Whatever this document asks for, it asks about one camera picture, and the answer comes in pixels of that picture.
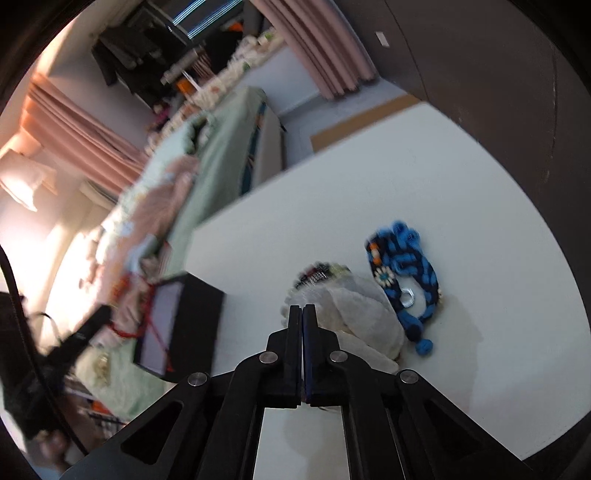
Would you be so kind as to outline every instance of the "brown wardrobe door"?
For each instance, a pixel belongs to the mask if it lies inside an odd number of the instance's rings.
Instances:
[[[394,16],[384,0],[335,0],[367,50],[379,74],[400,88],[426,100],[414,60]],[[384,35],[389,47],[380,42]]]
[[[556,52],[557,122],[552,157],[544,170],[539,210],[569,262],[591,313],[591,96]]]
[[[429,101],[535,199],[554,129],[552,46],[508,0],[386,0]]]

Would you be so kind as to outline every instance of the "light switch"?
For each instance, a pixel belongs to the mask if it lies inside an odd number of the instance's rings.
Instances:
[[[386,39],[386,35],[384,35],[384,32],[376,32],[375,36],[378,37],[378,40],[383,47],[390,48],[390,44],[388,43],[388,40]]]

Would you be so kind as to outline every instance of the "black box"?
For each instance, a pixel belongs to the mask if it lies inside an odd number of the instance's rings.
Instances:
[[[224,293],[184,273],[159,283],[134,363],[167,382],[210,373]]]

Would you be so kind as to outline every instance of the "pink curtain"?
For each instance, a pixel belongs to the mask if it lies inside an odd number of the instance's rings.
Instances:
[[[147,156],[35,75],[21,126],[43,147],[115,194],[142,172]]]
[[[375,78],[356,38],[329,0],[251,0],[285,38],[328,99]]]

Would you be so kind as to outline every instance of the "white flower decoration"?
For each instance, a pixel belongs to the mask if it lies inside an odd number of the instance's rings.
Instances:
[[[383,288],[391,287],[394,283],[396,276],[390,267],[378,267],[374,272],[375,281],[378,282]]]

